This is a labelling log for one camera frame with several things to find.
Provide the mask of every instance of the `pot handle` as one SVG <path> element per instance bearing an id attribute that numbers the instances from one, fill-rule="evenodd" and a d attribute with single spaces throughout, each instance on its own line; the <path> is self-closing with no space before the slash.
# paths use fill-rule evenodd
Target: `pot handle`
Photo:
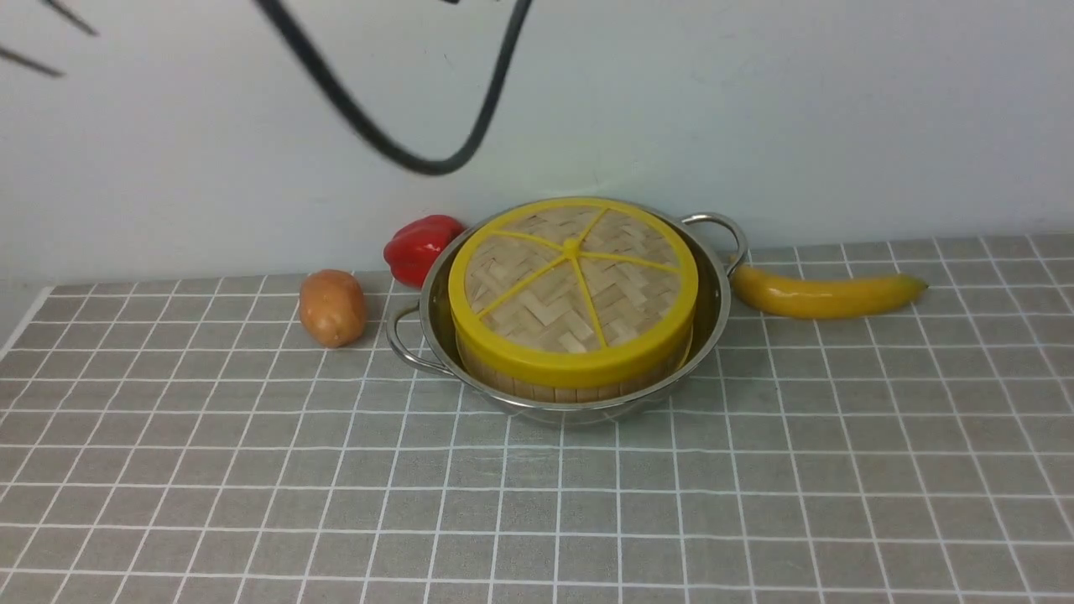
<path id="1" fill-rule="evenodd" d="M 746 253 L 750 251 L 750 244 L 745 240 L 745 233 L 742 229 L 727 216 L 723 214 L 716 214 L 715 212 L 698 212 L 697 214 L 687 214 L 679 220 L 683 225 L 693 225 L 695 222 L 715 222 L 721 227 L 724 227 L 731 232 L 735 236 L 735 245 L 738 249 L 735 250 L 735 256 L 731 256 L 731 263 L 727 267 L 727 276 L 731 276 L 735 270 L 739 268 L 743 260 L 745 260 Z"/>
<path id="2" fill-rule="evenodd" d="M 402 320 L 403 317 L 407 315 L 412 315 L 417 312 L 418 312 L 418 303 L 415 302 L 413 304 L 410 304 L 409 306 L 403 308 L 398 313 L 395 313 L 395 316 L 392 317 L 392 320 L 390 320 L 387 326 L 388 345 L 392 347 L 392 350 L 396 355 L 398 355 L 398 358 L 402 359 L 404 363 L 412 366 L 418 371 L 424 371 L 429 373 L 439 373 L 447 375 L 449 377 L 455 377 L 455 374 L 451 373 L 451 370 L 445 366 L 444 364 L 438 363 L 436 361 L 422 359 L 418 355 L 415 355 L 409 349 L 407 349 L 406 345 L 403 344 L 403 339 L 400 337 L 400 320 Z"/>

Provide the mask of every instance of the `bamboo steamer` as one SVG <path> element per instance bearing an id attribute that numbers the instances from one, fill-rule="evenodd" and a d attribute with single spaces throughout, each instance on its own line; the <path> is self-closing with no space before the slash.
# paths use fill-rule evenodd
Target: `bamboo steamer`
<path id="1" fill-rule="evenodd" d="M 674 373 L 693 335 L 697 265 L 628 203 L 540 201 L 460 247 L 448 299 L 466 371 L 517 397 L 589 403 Z"/>

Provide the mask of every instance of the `yellow plastic rim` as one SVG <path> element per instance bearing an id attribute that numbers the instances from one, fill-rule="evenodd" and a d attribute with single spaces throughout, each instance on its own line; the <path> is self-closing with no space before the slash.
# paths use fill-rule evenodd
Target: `yellow plastic rim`
<path id="1" fill-rule="evenodd" d="M 664 235 L 679 261 L 679 267 L 676 270 L 680 278 L 679 298 L 659 322 L 626 344 L 603 347 L 600 350 L 578 355 L 534 350 L 493 332 L 481 322 L 481 316 L 469 306 L 469 301 L 466 299 L 466 270 L 478 246 L 490 236 L 504 235 L 505 233 L 500 231 L 502 227 L 528 214 L 566 206 L 589 206 L 626 214 Z M 600 213 L 594 218 L 594 224 L 599 220 L 603 214 Z M 563 247 L 555 245 L 555 242 L 543 242 L 546 245 L 550 243 L 551 247 Z M 578 249 L 572 251 L 564 249 L 564 256 L 553 260 L 550 264 L 570 261 L 577 267 L 577 258 L 586 257 L 653 265 L 652 262 L 628 256 L 609 257 L 605 254 L 591 254 Z M 583 298 L 589 301 L 584 281 L 580 281 L 579 284 L 583 289 Z M 452 263 L 448 276 L 448 299 L 451 305 L 451 315 L 455 321 L 456 336 L 482 363 L 499 373 L 528 384 L 551 388 L 599 388 L 625 382 L 650 371 L 668 357 L 676 355 L 677 348 L 687 341 L 693 330 L 694 307 L 697 302 L 697 264 L 694 262 L 694 256 L 690 248 L 674 232 L 674 229 L 644 210 L 606 199 L 552 199 L 529 203 L 507 212 L 470 235 L 466 243 L 460 247 Z M 603 343 L 603 335 L 599 335 L 600 326 L 595 320 L 593 322 L 596 323 L 595 331 Z"/>

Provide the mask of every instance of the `black cable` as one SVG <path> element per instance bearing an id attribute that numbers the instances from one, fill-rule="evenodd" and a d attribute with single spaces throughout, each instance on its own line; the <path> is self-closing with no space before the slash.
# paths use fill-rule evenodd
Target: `black cable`
<path id="1" fill-rule="evenodd" d="M 272 21 L 273 26 L 276 27 L 276 30 L 284 38 L 284 41 L 287 42 L 287 45 L 290 46 L 291 52 L 294 53 L 299 61 L 302 62 L 309 76 L 314 78 L 328 100 L 343 115 L 352 129 L 388 159 L 407 170 L 430 176 L 450 174 L 466 166 L 470 158 L 474 157 L 474 154 L 477 153 L 478 147 L 481 146 L 481 141 L 489 130 L 489 124 L 492 123 L 492 116 L 496 112 L 496 104 L 499 103 L 499 94 L 504 89 L 507 71 L 511 67 L 514 46 L 518 44 L 519 34 L 522 33 L 522 24 L 525 21 L 526 13 L 529 11 L 529 4 L 532 3 L 532 0 L 516 0 L 514 9 L 511 11 L 511 18 L 507 24 L 507 30 L 504 32 L 504 41 L 499 46 L 499 56 L 496 57 L 496 66 L 492 72 L 492 80 L 489 82 L 489 89 L 485 92 L 484 102 L 481 104 L 481 112 L 478 114 L 477 120 L 474 121 L 474 127 L 466 138 L 466 142 L 463 143 L 462 147 L 454 155 L 448 158 L 425 159 L 408 152 L 393 141 L 391 136 L 365 115 L 365 112 L 350 98 L 347 90 L 339 84 L 335 75 L 332 74 L 332 69 L 324 62 L 320 53 L 317 52 L 313 43 L 309 42 L 309 39 L 302 32 L 302 28 L 294 21 L 279 0 L 255 1 L 264 12 L 265 16 L 268 17 L 268 20 Z"/>

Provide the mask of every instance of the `toy banana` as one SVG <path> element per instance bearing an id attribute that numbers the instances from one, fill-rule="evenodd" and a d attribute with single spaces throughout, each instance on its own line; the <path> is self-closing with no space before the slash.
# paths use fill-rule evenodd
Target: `toy banana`
<path id="1" fill-rule="evenodd" d="M 731 289 L 745 304 L 770 315 L 799 319 L 843 319 L 900 308 L 928 289 L 924 281 L 892 274 L 845 281 L 802 281 L 741 265 Z"/>

